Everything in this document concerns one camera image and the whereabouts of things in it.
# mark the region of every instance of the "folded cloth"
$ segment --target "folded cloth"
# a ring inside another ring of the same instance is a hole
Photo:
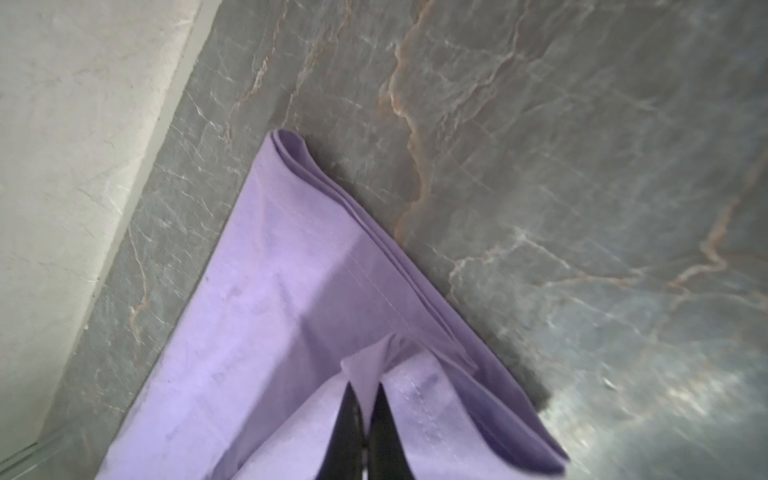
[[[347,383],[381,383],[413,475],[561,475],[563,449],[386,232],[269,133],[97,478],[314,478]]]

